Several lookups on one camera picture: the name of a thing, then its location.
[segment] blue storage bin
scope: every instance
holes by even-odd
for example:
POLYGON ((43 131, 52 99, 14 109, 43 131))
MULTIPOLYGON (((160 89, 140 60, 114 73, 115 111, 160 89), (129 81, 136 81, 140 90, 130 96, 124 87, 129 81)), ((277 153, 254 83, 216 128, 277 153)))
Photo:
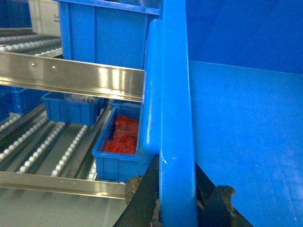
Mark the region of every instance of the blue storage bin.
POLYGON ((27 0, 0 1, 0 27, 31 27, 27 0))
POLYGON ((21 91, 23 89, 24 89, 23 87, 12 87, 12 86, 0 85, 0 91, 3 91, 3 92, 21 91))
POLYGON ((117 154, 103 151, 103 147, 106 142, 110 140, 113 135, 115 120, 119 114, 139 119, 140 106, 114 107, 95 144, 92 154, 96 158, 97 174, 99 179, 126 182, 129 178, 137 176, 138 173, 143 175, 148 165, 140 165, 136 155, 117 154))
POLYGON ((41 98, 51 121, 94 125, 104 106, 104 99, 97 98, 92 103, 67 101, 64 93, 49 92, 41 98))
POLYGON ((65 59, 143 68, 148 27, 159 17, 159 9, 141 6, 141 1, 56 1, 65 59))
POLYGON ((0 122, 9 117, 9 108, 5 93, 0 93, 0 122))
POLYGON ((112 108, 113 107, 134 107, 134 108, 140 108, 141 103, 114 99, 114 100, 111 101, 110 106, 112 108))
POLYGON ((10 112, 23 114, 41 102, 43 91, 19 87, 0 86, 0 92, 6 93, 10 112))

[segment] metal bar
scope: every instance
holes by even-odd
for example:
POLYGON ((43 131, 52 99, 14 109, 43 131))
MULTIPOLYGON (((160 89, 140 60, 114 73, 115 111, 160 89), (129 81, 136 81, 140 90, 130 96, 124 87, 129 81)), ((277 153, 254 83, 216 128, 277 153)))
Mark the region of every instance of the metal bar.
POLYGON ((97 177, 97 170, 96 170, 96 168, 97 168, 96 159, 93 158, 93 163, 92 163, 92 165, 90 167, 89 174, 88 174, 88 176, 86 178, 87 180, 94 181, 96 179, 96 177, 97 177))
POLYGON ((0 52, 0 84, 140 102, 143 70, 0 52))
POLYGON ((6 36, 18 36, 18 35, 33 35, 33 29, 31 27, 24 28, 1 28, 0 37, 6 36))
POLYGON ((36 106, 34 109, 29 111, 27 114, 23 115, 21 119, 19 119, 17 122, 15 122, 13 125, 5 128, 0 133, 0 140, 10 135, 14 130, 17 130, 22 124, 31 121, 38 115, 40 115, 45 110, 44 104, 40 104, 36 106))
POLYGON ((91 150, 93 149, 99 133, 102 130, 102 126, 104 125, 104 122, 106 121, 107 117, 109 116, 109 109, 110 106, 108 105, 106 110, 101 110, 100 117, 98 118, 97 122, 95 123, 94 128, 92 131, 87 133, 85 138, 82 140, 82 143, 79 145, 78 150, 75 154, 75 157, 72 161, 72 165, 69 168, 68 171, 66 171, 66 174, 62 174, 62 176, 65 176, 67 178, 76 178, 78 177, 78 174, 80 172, 81 167, 84 167, 84 163, 87 161, 88 157, 91 157, 91 150))
POLYGON ((62 55, 62 48, 58 48, 56 50, 50 51, 49 53, 40 53, 36 54, 39 57, 46 57, 46 58, 54 58, 62 55))
POLYGON ((0 172, 0 187, 124 199, 125 184, 0 172))

